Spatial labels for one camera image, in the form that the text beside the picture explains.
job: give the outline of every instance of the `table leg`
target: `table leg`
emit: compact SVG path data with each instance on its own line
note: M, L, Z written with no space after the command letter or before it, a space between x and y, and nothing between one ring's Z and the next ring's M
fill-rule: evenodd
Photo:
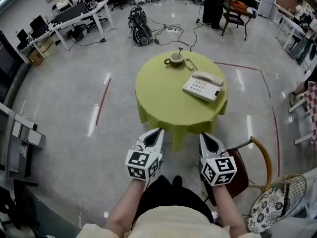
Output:
M70 48L68 47L64 37L60 34L60 32L58 30L55 30L55 33L57 34L57 36L59 37L60 41L63 43L64 47L67 49L67 51L69 51Z
M295 28L292 29L291 34L288 36L287 41L285 42L285 44L283 46L283 50L285 50L287 48L287 46L290 44L294 33L295 33Z
M171 128L172 132L172 149L174 151L180 151L183 148L187 126L174 126Z
M102 39L104 39L104 38L105 38L105 36L104 36L104 30L103 30L103 27L102 27L101 24L100 24L100 21L99 21L99 19L98 19L98 16L97 16L96 14L94 14L93 17L94 17L95 23L96 23L96 25L97 25L97 27L98 27L98 29L99 29L99 32L100 32L100 34L101 34L101 37L102 37Z
M279 28L278 28L278 30L277 30L277 33L276 33L275 38L277 38L279 31L282 29L282 25L283 25L284 21L285 21L285 20L284 20L284 18L283 18L281 24L279 25Z
M38 47L38 45L36 45L35 43L33 44L33 46L36 48L36 50L40 53L40 55L45 59L46 56L43 54L43 52L40 50L40 48Z
M247 21L247 23L244 24L244 31L246 33L246 38L244 39L245 41L247 40L247 24L250 22L251 18Z
M221 36L223 36L224 31L226 30L228 24L229 24L229 16L228 16L227 21L226 21L226 23L225 23L225 25L224 25L224 28L223 28L222 35L221 35Z
M114 29L114 23L112 21L111 14L110 14L110 11L109 11L107 3L105 4L104 7L105 7L105 10L106 10L107 19L109 20L110 26L111 26L112 29Z

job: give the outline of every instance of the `backpack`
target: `backpack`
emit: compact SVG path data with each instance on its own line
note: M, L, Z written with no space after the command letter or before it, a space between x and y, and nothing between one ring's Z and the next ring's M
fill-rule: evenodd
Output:
M147 16L141 6L136 6L130 10L130 15L128 17L129 19L129 27L133 28L134 23L136 21L143 21L145 24L147 23Z
M132 8L132 10L130 10L130 16L137 16L137 15L145 18L145 20L147 19L147 16L146 16L145 12L143 11L141 6L139 6L139 5L134 7L134 8Z
M132 29L132 38L138 46L148 45L153 41L152 32L143 21L135 22Z

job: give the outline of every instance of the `yellow-green tablecloth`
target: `yellow-green tablecloth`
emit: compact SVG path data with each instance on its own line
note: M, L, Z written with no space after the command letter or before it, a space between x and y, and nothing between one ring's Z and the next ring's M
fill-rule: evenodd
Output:
M185 65L173 68L164 64L173 52L178 51L160 54L145 63L137 76L135 93L141 123L148 121L151 129L160 127L169 130L173 149L180 150L186 132L212 133L218 114L225 113L228 94L226 82L217 99L211 103L183 92L182 87L192 72ZM205 56L189 51L182 51L182 54L198 70L212 73L225 81L218 66Z

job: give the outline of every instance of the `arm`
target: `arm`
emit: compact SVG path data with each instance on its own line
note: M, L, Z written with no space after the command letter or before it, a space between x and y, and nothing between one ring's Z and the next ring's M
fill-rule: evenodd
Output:
M131 230L132 222L138 209L143 194L145 181L133 179L120 198L119 202L111 210L105 228L114 232L119 237Z
M295 14L297 14L297 13L298 13L298 10L297 10L297 9L292 10L292 14L293 14L293 15L295 15Z
M241 214L238 212L226 186L212 187L214 198L216 200L221 223L223 226L230 226L230 237L238 238L247 233L245 223Z

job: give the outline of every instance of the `white telephone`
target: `white telephone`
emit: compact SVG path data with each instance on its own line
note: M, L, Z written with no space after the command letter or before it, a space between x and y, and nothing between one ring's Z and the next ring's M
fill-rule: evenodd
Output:
M183 91L211 102L219 95L224 81L207 72L196 70L183 86Z

